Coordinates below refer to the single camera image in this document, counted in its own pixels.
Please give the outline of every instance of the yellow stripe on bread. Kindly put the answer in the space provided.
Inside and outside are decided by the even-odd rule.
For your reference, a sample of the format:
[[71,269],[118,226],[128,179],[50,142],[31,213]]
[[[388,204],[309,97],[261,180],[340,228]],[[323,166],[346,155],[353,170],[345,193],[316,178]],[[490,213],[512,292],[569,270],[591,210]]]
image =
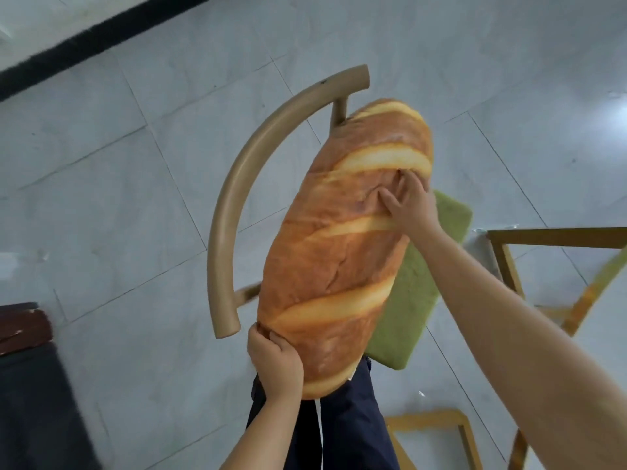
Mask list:
[[358,219],[353,219],[352,221],[338,222],[337,224],[332,224],[331,226],[318,229],[316,232],[307,237],[307,240],[392,229],[394,229],[394,221],[391,216],[372,214]]
[[325,175],[325,181],[334,181],[346,173],[399,169],[414,170],[426,178],[431,176],[431,162],[422,151],[404,143],[381,143],[343,158]]
[[375,284],[326,295],[292,305],[269,323],[277,332],[304,330],[310,326],[365,315],[388,299],[395,276]]
[[342,384],[348,381],[348,379],[355,372],[360,360],[361,356],[357,361],[349,364],[345,369],[333,376],[306,382],[303,386],[303,399],[319,399],[320,397],[331,394],[334,390],[338,389]]
[[353,116],[353,118],[354,119],[365,118],[365,117],[370,117],[371,115],[387,113],[387,112],[402,112],[404,114],[407,114],[413,117],[419,122],[424,122],[424,119],[417,111],[413,110],[408,105],[405,105],[404,103],[399,102],[397,100],[391,100],[389,102],[375,104],[372,107],[369,107],[365,110],[362,110],[361,112],[358,112],[357,114]]

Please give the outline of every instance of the chair seat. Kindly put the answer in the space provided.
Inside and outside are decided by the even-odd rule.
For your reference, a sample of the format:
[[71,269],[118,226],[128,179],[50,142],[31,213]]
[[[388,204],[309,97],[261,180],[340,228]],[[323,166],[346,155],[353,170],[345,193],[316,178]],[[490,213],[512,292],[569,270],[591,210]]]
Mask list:
[[[442,228],[460,243],[470,227],[472,211],[439,191],[435,195]],[[439,296],[425,260],[410,244],[365,353],[389,368],[404,369]]]

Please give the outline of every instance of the dark object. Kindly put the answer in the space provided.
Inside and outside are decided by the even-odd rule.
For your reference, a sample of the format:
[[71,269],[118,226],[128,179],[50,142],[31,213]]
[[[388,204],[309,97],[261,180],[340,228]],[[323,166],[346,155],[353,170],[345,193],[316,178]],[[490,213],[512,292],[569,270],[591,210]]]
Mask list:
[[45,313],[0,306],[0,469],[98,470]]
[[207,0],[147,0],[0,72],[0,102]]
[[[399,470],[386,423],[374,398],[369,364],[362,358],[350,381],[320,399],[324,447],[315,401],[300,403],[285,470],[318,470],[322,459],[325,470]],[[265,401],[261,383],[255,378],[247,426]]]

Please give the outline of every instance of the forearm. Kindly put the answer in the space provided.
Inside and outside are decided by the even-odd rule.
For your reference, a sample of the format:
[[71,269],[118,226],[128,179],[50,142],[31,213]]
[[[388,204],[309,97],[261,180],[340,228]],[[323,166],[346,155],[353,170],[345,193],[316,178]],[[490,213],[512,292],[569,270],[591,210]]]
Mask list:
[[282,470],[299,408],[299,399],[267,401],[231,451],[222,470]]
[[[476,361],[545,465],[613,468],[627,457],[624,422],[613,417],[624,415],[626,403],[606,373],[441,230],[421,231],[412,241]],[[604,438],[595,442],[591,433]]]

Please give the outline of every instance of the person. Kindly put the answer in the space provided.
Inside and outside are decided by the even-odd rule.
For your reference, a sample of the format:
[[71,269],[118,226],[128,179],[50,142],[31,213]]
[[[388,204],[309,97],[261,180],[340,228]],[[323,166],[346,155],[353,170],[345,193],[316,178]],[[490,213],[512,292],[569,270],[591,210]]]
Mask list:
[[[507,288],[440,227],[435,196],[402,172],[401,200],[379,191],[422,254],[488,381],[547,469],[627,465],[627,397],[575,342]],[[258,372],[247,429],[223,470],[320,468],[313,401],[300,401],[303,367],[286,340],[256,326],[248,353]],[[320,399],[325,470],[398,469],[364,359],[352,380]]]

